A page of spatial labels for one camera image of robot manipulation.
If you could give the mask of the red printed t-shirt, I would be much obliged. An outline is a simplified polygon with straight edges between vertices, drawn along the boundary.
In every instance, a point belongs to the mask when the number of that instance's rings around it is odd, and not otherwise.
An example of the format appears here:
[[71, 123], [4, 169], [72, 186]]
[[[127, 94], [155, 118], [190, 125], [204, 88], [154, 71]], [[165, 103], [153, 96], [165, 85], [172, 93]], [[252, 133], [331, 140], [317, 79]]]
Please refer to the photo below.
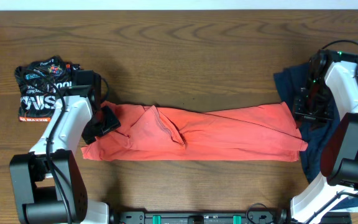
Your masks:
[[196, 113], [105, 104], [121, 125], [82, 147], [95, 161], [285, 161], [308, 147], [286, 103]]

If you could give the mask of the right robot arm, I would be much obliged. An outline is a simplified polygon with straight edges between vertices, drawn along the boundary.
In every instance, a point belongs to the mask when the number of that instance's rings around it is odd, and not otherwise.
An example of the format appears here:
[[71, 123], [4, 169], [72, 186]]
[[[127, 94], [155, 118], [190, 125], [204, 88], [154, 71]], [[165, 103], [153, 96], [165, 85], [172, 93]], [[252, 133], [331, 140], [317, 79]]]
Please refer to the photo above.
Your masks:
[[321, 49], [310, 58], [293, 116], [324, 125], [334, 119], [331, 105], [340, 123], [321, 153], [319, 174], [290, 202], [294, 223], [319, 223], [345, 198], [358, 198], [358, 55]]

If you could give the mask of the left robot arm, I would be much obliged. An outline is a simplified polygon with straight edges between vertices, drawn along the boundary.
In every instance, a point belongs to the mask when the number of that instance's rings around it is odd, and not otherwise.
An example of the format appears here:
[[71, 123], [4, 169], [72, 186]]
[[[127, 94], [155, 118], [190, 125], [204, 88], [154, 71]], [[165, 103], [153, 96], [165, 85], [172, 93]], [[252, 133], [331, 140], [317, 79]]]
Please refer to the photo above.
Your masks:
[[88, 199], [75, 160], [80, 139], [91, 144], [120, 127], [102, 106], [101, 84], [92, 70], [75, 70], [73, 84], [57, 88], [55, 111], [27, 154], [12, 157], [9, 169], [21, 223], [109, 223], [109, 206]]

